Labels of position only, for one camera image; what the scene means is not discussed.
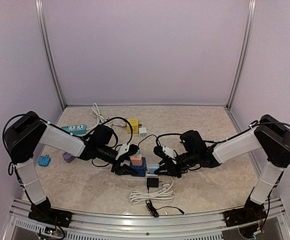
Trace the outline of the light blue plug adapter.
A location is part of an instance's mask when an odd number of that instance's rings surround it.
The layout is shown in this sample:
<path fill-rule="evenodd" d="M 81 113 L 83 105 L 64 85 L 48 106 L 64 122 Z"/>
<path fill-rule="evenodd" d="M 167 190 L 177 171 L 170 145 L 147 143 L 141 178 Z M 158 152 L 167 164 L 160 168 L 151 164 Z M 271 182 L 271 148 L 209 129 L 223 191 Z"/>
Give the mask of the light blue plug adapter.
<path fill-rule="evenodd" d="M 154 175 L 154 174 L 155 174 L 155 171 L 156 171 L 159 167 L 160 167 L 160 165 L 157 164 L 157 163 L 149 164 L 148 169 L 147 169 L 147 173 L 148 173 L 148 174 L 151 174 L 151 175 Z"/>

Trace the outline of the pink plug adapter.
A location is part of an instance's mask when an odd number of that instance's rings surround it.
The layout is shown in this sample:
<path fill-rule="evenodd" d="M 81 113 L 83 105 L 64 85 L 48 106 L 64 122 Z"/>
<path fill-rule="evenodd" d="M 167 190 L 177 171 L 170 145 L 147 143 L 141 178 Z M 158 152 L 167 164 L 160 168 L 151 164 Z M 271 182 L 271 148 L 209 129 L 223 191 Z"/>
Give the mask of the pink plug adapter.
<path fill-rule="evenodd" d="M 143 165 L 142 155 L 135 154 L 130 157 L 131 164 L 136 167 L 140 167 Z"/>

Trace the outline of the dark blue cube socket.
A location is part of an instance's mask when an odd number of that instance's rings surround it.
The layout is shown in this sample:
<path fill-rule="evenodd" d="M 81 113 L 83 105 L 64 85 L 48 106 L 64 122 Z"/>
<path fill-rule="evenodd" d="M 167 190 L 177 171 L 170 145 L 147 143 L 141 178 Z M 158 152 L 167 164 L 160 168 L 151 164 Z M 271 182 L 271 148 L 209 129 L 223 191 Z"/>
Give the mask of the dark blue cube socket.
<path fill-rule="evenodd" d="M 143 157 L 142 160 L 143 160 L 142 166 L 133 166 L 131 163 L 129 165 L 132 169 L 138 171 L 138 176 L 144 176 L 147 173 L 146 158 Z"/>

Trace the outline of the white power strip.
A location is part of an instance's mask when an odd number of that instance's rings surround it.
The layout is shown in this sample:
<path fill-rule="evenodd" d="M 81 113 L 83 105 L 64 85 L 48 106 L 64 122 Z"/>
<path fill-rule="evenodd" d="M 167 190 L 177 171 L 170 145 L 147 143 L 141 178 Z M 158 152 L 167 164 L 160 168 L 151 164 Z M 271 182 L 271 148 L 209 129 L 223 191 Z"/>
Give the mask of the white power strip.
<path fill-rule="evenodd" d="M 123 175 L 122 177 L 126 179 L 145 179 L 147 177 L 150 177 L 151 175 L 149 173 L 146 173 L 145 175 Z"/>

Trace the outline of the white plug adapter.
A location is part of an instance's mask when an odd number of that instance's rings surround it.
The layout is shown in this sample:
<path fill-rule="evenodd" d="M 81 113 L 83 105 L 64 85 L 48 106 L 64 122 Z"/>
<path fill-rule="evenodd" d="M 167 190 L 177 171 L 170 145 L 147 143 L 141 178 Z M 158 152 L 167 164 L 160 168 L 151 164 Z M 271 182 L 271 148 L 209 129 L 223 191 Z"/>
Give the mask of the white plug adapter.
<path fill-rule="evenodd" d="M 146 127 L 140 127 L 139 128 L 139 135 L 144 138 L 147 136 L 147 128 Z"/>

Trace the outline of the yellow cube socket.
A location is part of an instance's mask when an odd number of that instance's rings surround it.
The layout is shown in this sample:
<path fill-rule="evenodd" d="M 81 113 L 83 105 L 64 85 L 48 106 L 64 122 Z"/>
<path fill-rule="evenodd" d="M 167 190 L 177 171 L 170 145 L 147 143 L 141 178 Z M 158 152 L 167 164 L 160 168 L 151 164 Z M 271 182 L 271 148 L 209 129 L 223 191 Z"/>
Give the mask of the yellow cube socket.
<path fill-rule="evenodd" d="M 127 119 L 127 133 L 128 134 L 138 134 L 139 133 L 139 119 L 137 118 L 128 118 Z"/>

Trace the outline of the purple power strip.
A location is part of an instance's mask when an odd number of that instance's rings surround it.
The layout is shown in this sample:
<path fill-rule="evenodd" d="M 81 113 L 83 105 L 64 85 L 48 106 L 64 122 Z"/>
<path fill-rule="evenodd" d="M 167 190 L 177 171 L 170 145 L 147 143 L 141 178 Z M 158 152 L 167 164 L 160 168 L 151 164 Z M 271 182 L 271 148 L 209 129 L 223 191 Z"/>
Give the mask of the purple power strip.
<path fill-rule="evenodd" d="M 64 152 L 64 153 L 62 154 L 62 157 L 63 157 L 63 160 L 64 160 L 65 162 L 67 162 L 67 163 L 72 162 L 72 161 L 76 158 L 75 156 L 73 156 L 73 155 L 71 155 L 71 154 L 69 154 L 69 153 L 67 153 L 67 152 Z"/>

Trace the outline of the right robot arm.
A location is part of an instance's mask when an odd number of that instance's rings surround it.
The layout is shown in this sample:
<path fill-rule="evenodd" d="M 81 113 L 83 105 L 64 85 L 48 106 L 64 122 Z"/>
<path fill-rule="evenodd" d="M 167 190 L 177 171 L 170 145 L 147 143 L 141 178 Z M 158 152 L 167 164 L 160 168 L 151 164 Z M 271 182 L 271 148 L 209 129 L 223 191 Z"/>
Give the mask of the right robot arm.
<path fill-rule="evenodd" d="M 156 175 L 181 178 L 185 171 L 196 165 L 216 168 L 235 157 L 262 149 L 267 155 L 267 164 L 257 184 L 245 205 L 225 211 L 224 218 L 227 227 L 267 220 L 269 212 L 265 210 L 264 203 L 269 201 L 272 190 L 290 165 L 290 124 L 266 114 L 250 123 L 247 130 L 223 141 L 203 140 L 196 130 L 178 136 L 185 153 L 176 154 L 159 143 L 154 147 L 154 154 L 161 158 L 159 168 L 154 171 Z"/>

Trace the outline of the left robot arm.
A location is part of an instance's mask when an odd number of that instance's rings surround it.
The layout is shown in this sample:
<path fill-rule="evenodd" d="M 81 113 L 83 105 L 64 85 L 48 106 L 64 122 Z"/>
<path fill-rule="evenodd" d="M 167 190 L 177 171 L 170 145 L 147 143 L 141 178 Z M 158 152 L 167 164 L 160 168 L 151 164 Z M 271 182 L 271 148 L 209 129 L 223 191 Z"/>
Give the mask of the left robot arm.
<path fill-rule="evenodd" d="M 107 125 L 109 122 L 106 120 L 79 136 L 42 119 L 33 111 L 15 115 L 7 121 L 2 130 L 2 142 L 10 157 L 9 172 L 16 175 L 30 202 L 29 219 L 60 229 L 68 228 L 72 219 L 71 212 L 51 206 L 42 188 L 33 162 L 39 146 L 68 153 L 82 161 L 102 160 L 118 176 L 138 174 L 125 162 L 138 152 L 139 147 L 128 140 L 116 149 L 118 136 Z"/>

